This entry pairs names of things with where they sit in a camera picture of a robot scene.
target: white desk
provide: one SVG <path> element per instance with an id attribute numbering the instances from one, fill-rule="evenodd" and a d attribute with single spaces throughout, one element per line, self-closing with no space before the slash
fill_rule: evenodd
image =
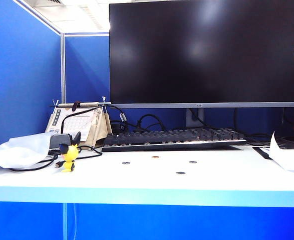
<path id="1" fill-rule="evenodd" d="M 105 152 L 77 160 L 74 172 L 0 169 L 0 201 L 294 207 L 294 173 L 238 148 Z"/>

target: monitor stand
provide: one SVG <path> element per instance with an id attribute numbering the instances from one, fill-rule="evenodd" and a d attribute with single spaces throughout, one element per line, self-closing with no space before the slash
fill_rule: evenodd
<path id="1" fill-rule="evenodd" d="M 200 118 L 203 121 L 204 116 L 204 109 L 203 108 L 193 108 L 194 112 L 196 112 L 198 118 Z M 195 116 L 192 115 L 191 111 L 189 109 L 186 109 L 186 127 L 187 128 L 198 128 L 202 127 L 203 124 L 195 118 Z"/>

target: keyboard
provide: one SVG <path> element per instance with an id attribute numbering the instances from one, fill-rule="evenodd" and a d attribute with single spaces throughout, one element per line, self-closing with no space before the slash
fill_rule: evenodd
<path id="1" fill-rule="evenodd" d="M 244 136 L 232 129 L 195 128 L 144 133 L 120 133 L 108 135 L 103 152 L 151 151 L 170 149 L 212 149 L 243 145 Z"/>

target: yellow figurine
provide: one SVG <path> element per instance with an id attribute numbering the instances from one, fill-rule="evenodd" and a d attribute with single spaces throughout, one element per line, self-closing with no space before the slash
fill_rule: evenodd
<path id="1" fill-rule="evenodd" d="M 72 172 L 75 168 L 75 159 L 77 158 L 79 151 L 77 149 L 80 144 L 80 132 L 77 133 L 75 138 L 72 140 L 72 145 L 60 144 L 61 156 L 65 160 L 63 167 L 65 168 L 62 172 Z"/>

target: computer monitor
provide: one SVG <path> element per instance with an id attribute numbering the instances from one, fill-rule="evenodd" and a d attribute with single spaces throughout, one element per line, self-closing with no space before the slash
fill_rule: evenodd
<path id="1" fill-rule="evenodd" d="M 293 0 L 110 4 L 121 108 L 294 107 Z"/>

